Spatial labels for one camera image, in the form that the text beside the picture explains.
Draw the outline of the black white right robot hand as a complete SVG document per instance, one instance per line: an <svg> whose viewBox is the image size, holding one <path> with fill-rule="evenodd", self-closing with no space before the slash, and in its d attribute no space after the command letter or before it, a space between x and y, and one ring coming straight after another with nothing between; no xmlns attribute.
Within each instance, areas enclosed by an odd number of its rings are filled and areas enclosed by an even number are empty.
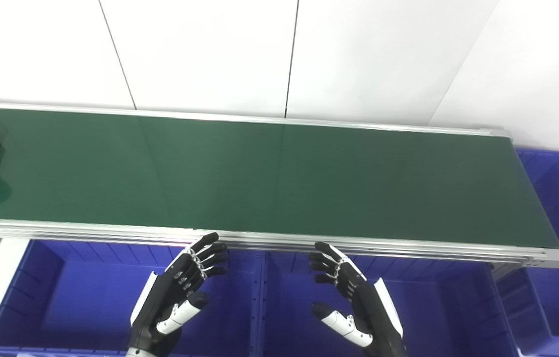
<svg viewBox="0 0 559 357"><path fill-rule="evenodd" d="M318 272L314 282L333 285L350 302L352 314L315 301L313 315L368 357L407 357L402 323L383 279L369 282L352 259L327 242L314 247L309 253L309 269Z"/></svg>

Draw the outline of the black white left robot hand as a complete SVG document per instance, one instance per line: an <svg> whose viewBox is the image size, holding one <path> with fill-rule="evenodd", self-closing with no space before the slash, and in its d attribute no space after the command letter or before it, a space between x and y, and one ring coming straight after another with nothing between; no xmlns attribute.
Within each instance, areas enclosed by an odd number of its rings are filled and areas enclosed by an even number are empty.
<svg viewBox="0 0 559 357"><path fill-rule="evenodd" d="M227 246L216 232L184 247L158 274L152 272L130 314L128 357L168 357L182 336L183 325L209 303L200 287L225 274Z"/></svg>

